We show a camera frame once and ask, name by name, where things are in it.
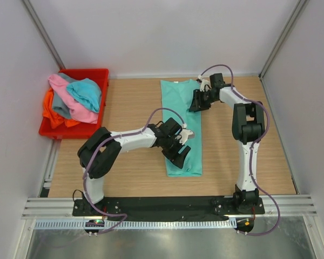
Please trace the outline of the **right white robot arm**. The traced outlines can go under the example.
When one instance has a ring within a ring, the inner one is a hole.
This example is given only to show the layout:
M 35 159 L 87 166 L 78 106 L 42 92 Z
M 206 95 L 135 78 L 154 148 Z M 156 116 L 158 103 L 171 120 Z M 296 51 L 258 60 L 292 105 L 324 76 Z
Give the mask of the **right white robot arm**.
M 210 109 L 216 101 L 227 104 L 233 111 L 232 135 L 239 146 L 239 176 L 233 193 L 233 209 L 249 214 L 259 203 L 257 187 L 257 154 L 265 133 L 264 108 L 240 94 L 232 84 L 225 83 L 221 73 L 207 80 L 199 75 L 200 88 L 193 91 L 190 112 Z

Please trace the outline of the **teal green t shirt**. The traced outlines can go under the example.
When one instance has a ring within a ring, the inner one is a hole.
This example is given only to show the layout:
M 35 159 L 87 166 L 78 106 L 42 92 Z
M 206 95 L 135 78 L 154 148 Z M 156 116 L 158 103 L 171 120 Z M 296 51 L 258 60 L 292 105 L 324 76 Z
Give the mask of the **teal green t shirt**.
M 170 108 L 179 115 L 163 110 L 163 121 L 169 118 L 179 122 L 183 118 L 187 128 L 194 132 L 194 138 L 186 142 L 191 150 L 186 156 L 183 168 L 173 165 L 168 159 L 165 160 L 167 176 L 169 177 L 200 177 L 203 174 L 202 163 L 202 130 L 201 114 L 189 112 L 192 103 L 193 91 L 199 88 L 198 82 L 189 79 L 186 81 L 160 82 L 162 107 Z

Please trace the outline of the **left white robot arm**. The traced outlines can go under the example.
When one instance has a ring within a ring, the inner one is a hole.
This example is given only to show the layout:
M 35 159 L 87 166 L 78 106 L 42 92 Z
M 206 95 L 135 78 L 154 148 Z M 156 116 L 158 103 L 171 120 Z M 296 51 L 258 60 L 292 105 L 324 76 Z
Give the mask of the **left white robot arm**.
M 85 210 L 93 216 L 103 211 L 104 176 L 111 170 L 118 155 L 139 148 L 160 147 L 163 156 L 182 169 L 191 150 L 186 142 L 194 135 L 192 130 L 173 118 L 132 131 L 111 132 L 105 127 L 96 130 L 77 153 L 84 171 Z

